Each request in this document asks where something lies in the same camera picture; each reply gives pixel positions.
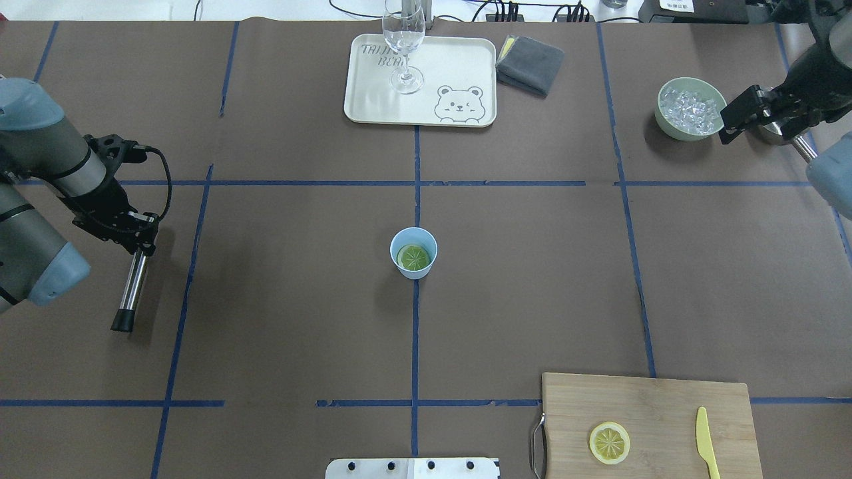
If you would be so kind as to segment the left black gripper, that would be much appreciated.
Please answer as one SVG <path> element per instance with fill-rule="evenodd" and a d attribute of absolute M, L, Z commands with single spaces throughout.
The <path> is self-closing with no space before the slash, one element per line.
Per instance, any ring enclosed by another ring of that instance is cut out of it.
<path fill-rule="evenodd" d="M 105 178 L 93 191 L 79 197 L 64 198 L 64 205 L 74 213 L 73 224 L 101 241 L 118 243 L 133 255 L 142 252 L 152 257 L 157 246 L 160 216 L 151 212 L 140 213 L 131 206 L 124 188 L 115 179 L 115 173 L 124 163 L 141 164 L 149 154 L 160 154 L 159 149 L 126 140 L 118 134 L 95 138 L 86 134 L 83 140 L 91 149 L 92 160 L 106 168 Z"/>

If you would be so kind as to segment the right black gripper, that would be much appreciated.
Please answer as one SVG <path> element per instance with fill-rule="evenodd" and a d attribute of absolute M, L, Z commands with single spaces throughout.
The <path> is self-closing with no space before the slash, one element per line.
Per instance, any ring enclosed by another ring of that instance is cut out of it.
<path fill-rule="evenodd" d="M 780 85 L 764 90 L 752 85 L 722 109 L 724 128 L 718 136 L 727 145 L 749 128 L 779 122 L 782 139 L 791 140 L 827 119 L 831 111 L 831 95 L 817 94 L 811 88 Z"/>

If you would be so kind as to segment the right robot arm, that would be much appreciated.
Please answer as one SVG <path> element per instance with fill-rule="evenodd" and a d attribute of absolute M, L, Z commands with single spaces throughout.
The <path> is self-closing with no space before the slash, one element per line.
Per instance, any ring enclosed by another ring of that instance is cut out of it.
<path fill-rule="evenodd" d="M 767 90 L 746 88 L 721 111 L 718 132 L 724 144 L 743 131 L 776 124 L 789 143 L 822 122 L 837 122 L 850 113 L 851 13 L 849 1 L 775 1 L 776 23 L 806 23 L 810 46 L 789 67 L 785 80 Z"/>

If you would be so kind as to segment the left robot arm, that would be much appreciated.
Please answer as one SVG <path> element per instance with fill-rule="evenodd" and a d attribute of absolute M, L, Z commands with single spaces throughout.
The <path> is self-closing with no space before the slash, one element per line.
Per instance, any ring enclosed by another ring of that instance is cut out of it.
<path fill-rule="evenodd" d="M 165 161 L 165 155 L 116 134 L 80 133 L 42 85 L 30 79 L 2 78 L 1 107 L 2 312 L 22 303 L 46 306 L 91 272 L 79 249 L 25 193 L 23 182 L 33 180 L 43 183 L 70 210 L 74 226 L 131 255 L 112 326 L 115 331 L 130 331 L 173 185 L 170 170 L 164 168 L 164 207 L 159 213 L 144 212 L 132 206 L 116 174 L 126 164 L 140 164 L 152 156 Z"/>

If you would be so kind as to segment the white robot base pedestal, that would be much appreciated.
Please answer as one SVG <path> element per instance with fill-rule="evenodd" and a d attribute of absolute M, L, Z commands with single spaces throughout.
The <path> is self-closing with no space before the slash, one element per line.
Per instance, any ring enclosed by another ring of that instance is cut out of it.
<path fill-rule="evenodd" d="M 496 458 L 338 458 L 325 478 L 500 478 Z"/>

